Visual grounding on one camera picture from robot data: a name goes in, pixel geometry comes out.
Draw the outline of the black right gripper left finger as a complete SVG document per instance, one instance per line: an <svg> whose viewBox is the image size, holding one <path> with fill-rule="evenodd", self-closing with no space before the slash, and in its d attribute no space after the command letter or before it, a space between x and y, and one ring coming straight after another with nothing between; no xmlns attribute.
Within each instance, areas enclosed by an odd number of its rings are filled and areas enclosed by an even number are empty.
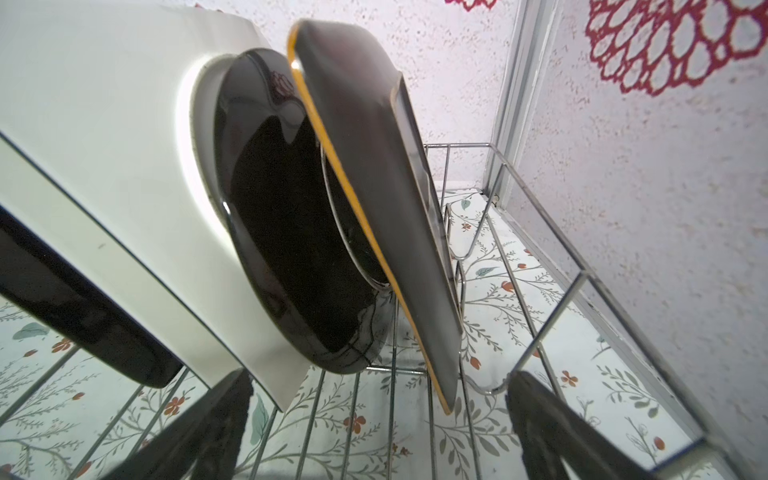
<svg viewBox="0 0 768 480"><path fill-rule="evenodd" d="M250 376L230 372L108 479L231 479L245 431Z"/></svg>

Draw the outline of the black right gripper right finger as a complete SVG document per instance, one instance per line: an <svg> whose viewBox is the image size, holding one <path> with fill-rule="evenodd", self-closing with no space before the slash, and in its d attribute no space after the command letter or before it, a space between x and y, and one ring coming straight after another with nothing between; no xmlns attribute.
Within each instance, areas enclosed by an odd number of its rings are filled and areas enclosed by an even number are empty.
<svg viewBox="0 0 768 480"><path fill-rule="evenodd" d="M507 376L505 396L530 479L651 479L527 371Z"/></svg>

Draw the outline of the white square plate black rim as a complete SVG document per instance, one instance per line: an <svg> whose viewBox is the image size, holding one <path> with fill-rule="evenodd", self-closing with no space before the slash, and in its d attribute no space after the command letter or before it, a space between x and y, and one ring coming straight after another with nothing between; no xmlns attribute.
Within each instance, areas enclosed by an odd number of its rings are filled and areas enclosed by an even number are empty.
<svg viewBox="0 0 768 480"><path fill-rule="evenodd" d="M7 210L208 386L286 410L310 364L252 288L212 197L214 103L249 19L156 1L1 5Z"/></svg>

